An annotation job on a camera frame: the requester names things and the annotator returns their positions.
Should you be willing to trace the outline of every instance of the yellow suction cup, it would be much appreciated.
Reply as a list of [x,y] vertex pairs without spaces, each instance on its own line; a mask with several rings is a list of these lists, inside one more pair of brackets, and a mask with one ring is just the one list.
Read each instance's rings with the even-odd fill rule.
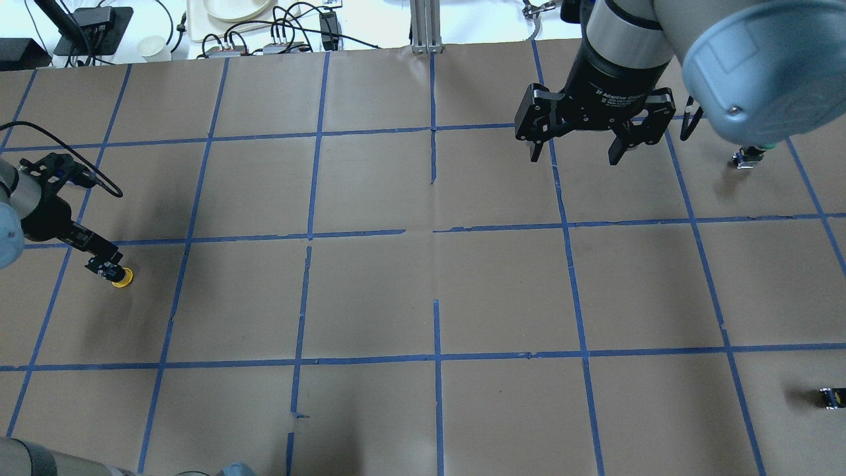
[[121,289],[121,288],[125,288],[126,286],[129,285],[129,283],[132,282],[132,278],[133,278],[132,269],[124,267],[124,271],[126,271],[126,275],[124,276],[124,278],[122,280],[118,281],[117,283],[112,283],[112,286]]

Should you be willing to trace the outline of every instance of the grid square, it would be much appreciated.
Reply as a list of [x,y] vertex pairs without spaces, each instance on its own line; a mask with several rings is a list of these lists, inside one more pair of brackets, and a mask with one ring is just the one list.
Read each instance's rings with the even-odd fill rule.
[[14,303],[3,306],[0,313],[0,365],[30,362],[65,252],[25,250],[18,261],[0,272],[0,296],[4,302]]
[[732,344],[846,341],[846,279],[819,220],[700,232]]
[[97,189],[85,226],[107,240],[185,238],[204,144],[109,147],[102,171],[124,191],[115,198]]
[[135,280],[115,289],[71,252],[38,363],[158,362],[184,247],[123,246]]
[[688,224],[570,231],[591,349],[722,346]]
[[791,139],[810,184],[825,213],[846,213],[846,169],[843,168],[843,149],[846,148],[846,116],[809,134]]
[[3,436],[6,435],[6,428],[18,402],[24,374],[25,372],[0,372],[0,432]]
[[548,153],[529,162],[510,129],[441,131],[436,141],[437,230],[561,223]]
[[429,127],[429,56],[410,47],[381,53],[332,52],[323,130]]
[[[581,46],[581,39],[544,40],[536,44],[537,55],[541,59],[543,69],[544,86],[548,87],[550,91],[558,92],[567,83],[570,68],[573,66],[573,61],[575,61],[576,54],[578,54]],[[528,86],[527,84],[523,87],[523,92]]]
[[[112,119],[126,68],[39,69],[18,120],[38,124],[68,144],[99,144]],[[54,145],[52,139],[28,127],[15,127],[8,142],[9,147]]]
[[215,136],[317,131],[322,75],[322,54],[229,59]]
[[135,469],[155,370],[34,372],[14,438]]
[[300,240],[192,245],[168,360],[294,357],[304,261]]
[[673,121],[670,133],[697,217],[816,213],[786,144],[767,151],[754,169],[737,170],[731,157],[738,147],[721,139],[707,120],[685,142],[678,139],[681,122]]
[[303,367],[292,474],[435,474],[434,367]]
[[448,45],[435,55],[435,71],[438,125],[513,123],[526,88],[537,82],[529,42]]
[[222,72],[222,59],[133,64],[109,141],[207,137]]
[[[3,94],[0,95],[0,124],[14,119],[14,113],[18,111],[20,100],[24,97],[26,85],[30,84],[30,78],[34,73],[35,71],[0,73],[0,83],[3,84]],[[3,141],[6,133],[6,130],[0,133],[0,142]]]
[[314,242],[303,357],[434,352],[431,232]]
[[555,139],[561,194],[571,222],[687,218],[664,141],[608,165],[614,134],[575,131]]
[[310,137],[213,144],[194,236],[305,233],[314,153]]
[[828,224],[832,227],[840,252],[846,252],[846,219],[828,219]]
[[607,474],[755,474],[723,354],[591,359]]
[[324,137],[315,231],[431,231],[430,133]]
[[837,474],[846,413],[819,408],[817,390],[846,380],[846,351],[735,354],[766,473]]
[[178,368],[162,377],[145,473],[285,474],[291,367]]
[[581,359],[443,363],[446,474],[596,474]]
[[435,236],[444,352],[579,349],[561,230]]

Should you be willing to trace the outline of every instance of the white plate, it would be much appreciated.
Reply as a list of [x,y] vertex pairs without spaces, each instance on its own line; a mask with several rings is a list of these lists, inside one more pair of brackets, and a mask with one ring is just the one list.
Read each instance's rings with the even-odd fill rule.
[[209,15],[236,23],[261,13],[271,0],[203,0]]

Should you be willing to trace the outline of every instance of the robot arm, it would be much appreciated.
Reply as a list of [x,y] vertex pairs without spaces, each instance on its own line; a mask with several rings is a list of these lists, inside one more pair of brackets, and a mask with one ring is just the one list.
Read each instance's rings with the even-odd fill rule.
[[132,272],[120,266],[123,255],[118,247],[74,222],[70,206],[58,196],[58,191],[68,182],[88,189],[99,185],[117,197],[123,193],[85,158],[41,127],[19,121],[0,126],[0,130],[13,125],[27,125],[45,133],[85,165],[68,154],[54,152],[35,163],[21,159],[17,168],[0,158],[0,268],[20,256],[24,238],[30,241],[58,238],[94,255],[85,266],[91,272],[117,287],[128,285]]
[[673,55],[691,96],[731,142],[770,144],[846,112],[842,0],[565,0],[562,19],[583,32],[567,84],[558,93],[529,86],[514,120],[532,161],[544,142],[572,130],[612,130],[611,165],[642,142],[658,143],[675,107],[671,91],[654,88]]

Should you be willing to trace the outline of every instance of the white cup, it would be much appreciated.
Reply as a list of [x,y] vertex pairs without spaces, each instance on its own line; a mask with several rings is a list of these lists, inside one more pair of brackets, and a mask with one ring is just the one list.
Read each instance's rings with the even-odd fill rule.
[[138,54],[147,62],[170,61],[170,50],[165,39],[154,35],[138,42]]

